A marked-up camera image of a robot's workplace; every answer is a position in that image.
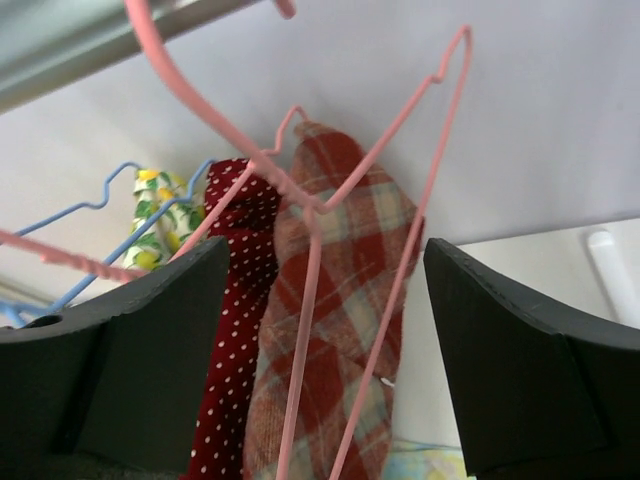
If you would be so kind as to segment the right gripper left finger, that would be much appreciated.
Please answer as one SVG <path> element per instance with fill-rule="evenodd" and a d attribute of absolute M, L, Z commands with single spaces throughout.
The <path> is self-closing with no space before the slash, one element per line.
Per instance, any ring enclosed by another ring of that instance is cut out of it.
<path fill-rule="evenodd" d="M 230 253 L 159 270 L 1 331 L 5 479 L 173 479 L 189 464 Z"/>

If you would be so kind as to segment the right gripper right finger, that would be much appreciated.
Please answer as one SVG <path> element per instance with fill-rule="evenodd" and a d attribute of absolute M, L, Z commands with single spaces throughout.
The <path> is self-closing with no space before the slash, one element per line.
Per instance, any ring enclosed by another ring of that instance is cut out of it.
<path fill-rule="evenodd" d="M 423 256 L 467 472 L 635 479 L 639 332 L 504 276 L 449 242 Z"/>

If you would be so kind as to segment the pastel floral cloth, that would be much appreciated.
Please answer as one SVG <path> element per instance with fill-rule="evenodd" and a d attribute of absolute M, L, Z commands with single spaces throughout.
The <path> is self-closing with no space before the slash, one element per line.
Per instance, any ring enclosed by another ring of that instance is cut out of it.
<path fill-rule="evenodd" d="M 467 479 L 459 448 L 396 439 L 383 469 L 382 479 Z"/>

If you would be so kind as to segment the red plaid skirt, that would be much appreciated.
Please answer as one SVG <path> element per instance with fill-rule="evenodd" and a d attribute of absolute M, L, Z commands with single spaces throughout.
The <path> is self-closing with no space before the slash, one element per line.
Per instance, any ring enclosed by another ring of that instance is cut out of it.
<path fill-rule="evenodd" d="M 291 178 L 326 201 L 365 155 L 346 133 L 296 125 Z M 329 479 L 417 210 L 374 163 L 337 208 L 318 217 L 322 254 L 288 479 Z M 279 272 L 258 335 L 256 379 L 244 440 L 243 479 L 276 479 L 309 256 L 298 205 L 282 201 L 274 226 Z M 414 247 L 339 479 L 381 479 Z"/>

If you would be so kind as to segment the pink wire hanger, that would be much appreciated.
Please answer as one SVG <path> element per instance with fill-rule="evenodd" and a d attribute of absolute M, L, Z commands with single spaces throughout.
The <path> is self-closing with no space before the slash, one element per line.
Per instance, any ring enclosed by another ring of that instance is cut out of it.
<path fill-rule="evenodd" d="M 321 215 L 333 212 L 339 204 L 344 201 L 356 184 L 373 166 L 383 149 L 403 126 L 412 111 L 421 101 L 428 88 L 433 84 L 440 84 L 444 81 L 449 62 L 457 47 L 462 46 L 464 48 L 461 71 L 456 82 L 456 87 L 444 121 L 440 139 L 431 162 L 425 188 L 411 224 L 411 229 L 402 252 L 398 271 L 394 278 L 390 296 L 381 319 L 381 324 L 378 329 L 375 342 L 372 346 L 371 353 L 368 357 L 368 362 L 361 378 L 359 390 L 355 397 L 353 407 L 332 466 L 330 476 L 331 478 L 336 479 L 342 471 L 349 449 L 349 444 L 353 437 L 356 424 L 364 404 L 366 389 L 372 378 L 373 369 L 381 351 L 382 342 L 390 323 L 392 310 L 398 300 L 400 288 L 403 283 L 402 277 L 408 268 L 411 253 L 418 243 L 419 226 L 424 219 L 425 210 L 431 197 L 440 162 L 449 139 L 452 124 L 457 113 L 460 98 L 470 69 L 473 55 L 473 30 L 470 25 L 463 25 L 460 27 L 447 47 L 438 70 L 425 77 L 398 116 L 384 131 L 372 149 L 361 160 L 359 165 L 353 170 L 345 182 L 336 190 L 336 193 L 327 201 L 322 201 L 301 189 L 284 170 L 276 166 L 272 161 L 272 156 L 278 154 L 281 149 L 282 138 L 280 136 L 275 138 L 275 145 L 272 149 L 260 149 L 249 137 L 237 129 L 233 123 L 231 123 L 221 112 L 211 105 L 183 76 L 181 70 L 175 65 L 173 59 L 165 48 L 164 41 L 161 38 L 152 18 L 148 2 L 128 1 L 125 4 L 125 8 L 141 50 L 146 55 L 156 74 L 165 83 L 171 93 L 200 120 L 226 139 L 230 144 L 239 149 L 250 160 L 242 176 L 221 199 L 217 207 L 219 209 L 223 209 L 236 195 L 240 187 L 244 185 L 246 180 L 252 174 L 257 174 L 274 186 L 278 193 L 285 199 L 298 204 L 303 211 L 304 223 L 310 236 L 310 252 L 308 256 L 296 347 L 292 363 L 292 376 L 289 384 L 282 438 L 279 449 L 276 471 L 276 476 L 279 479 L 285 479 L 289 475 L 290 457 L 294 442 L 297 414 L 312 326 L 312 317 L 315 307 L 323 239 L 323 232 L 318 223 L 318 218 Z"/>
<path fill-rule="evenodd" d="M 306 111 L 300 105 L 292 106 L 276 131 L 274 147 L 262 149 L 262 154 L 276 156 L 281 153 L 285 129 L 296 113 L 303 119 L 308 118 Z M 143 275 L 142 272 L 113 267 L 86 255 L 66 251 L 4 229 L 1 230 L 1 244 L 36 254 L 43 263 L 63 265 L 107 280 L 129 282 Z"/>

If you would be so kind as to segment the lemon print skirt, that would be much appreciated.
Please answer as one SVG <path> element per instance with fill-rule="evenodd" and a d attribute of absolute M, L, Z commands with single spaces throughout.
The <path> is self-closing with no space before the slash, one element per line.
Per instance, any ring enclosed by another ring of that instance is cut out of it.
<path fill-rule="evenodd" d="M 123 253 L 123 268 L 153 271 L 171 260 L 205 218 L 203 196 L 188 193 L 187 183 L 177 174 L 136 172 L 130 234 L 141 235 Z"/>

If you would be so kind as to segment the red polka dot skirt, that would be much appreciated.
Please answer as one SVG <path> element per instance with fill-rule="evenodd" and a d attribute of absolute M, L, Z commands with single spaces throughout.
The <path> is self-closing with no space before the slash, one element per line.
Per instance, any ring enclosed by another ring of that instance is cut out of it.
<path fill-rule="evenodd" d="M 209 228 L 227 240 L 227 284 L 188 479 L 240 479 L 247 414 L 255 380 L 258 331 L 277 275 L 273 231 L 281 197 L 251 176 Z"/>

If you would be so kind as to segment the metal clothes rack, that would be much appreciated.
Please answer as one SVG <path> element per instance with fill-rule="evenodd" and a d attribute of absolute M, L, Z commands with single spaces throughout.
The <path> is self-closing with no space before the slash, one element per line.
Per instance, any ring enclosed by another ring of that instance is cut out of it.
<path fill-rule="evenodd" d="M 122 1 L 3 1 L 1 111 L 139 52 Z"/>

